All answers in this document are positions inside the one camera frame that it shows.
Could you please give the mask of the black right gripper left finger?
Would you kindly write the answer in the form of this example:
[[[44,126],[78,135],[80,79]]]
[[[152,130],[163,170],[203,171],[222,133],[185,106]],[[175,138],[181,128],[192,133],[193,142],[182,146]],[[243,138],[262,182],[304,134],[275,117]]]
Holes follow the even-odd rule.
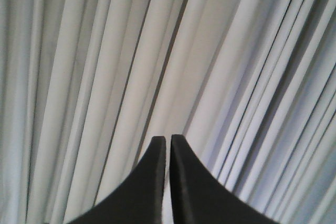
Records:
[[[129,176],[71,223],[161,223],[165,164],[165,137],[155,136]]]

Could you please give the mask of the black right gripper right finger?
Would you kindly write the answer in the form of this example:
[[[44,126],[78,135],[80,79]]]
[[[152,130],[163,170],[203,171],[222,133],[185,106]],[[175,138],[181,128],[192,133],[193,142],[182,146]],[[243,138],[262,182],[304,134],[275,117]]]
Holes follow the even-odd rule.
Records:
[[[183,135],[172,135],[170,189],[174,223],[273,223],[222,186]]]

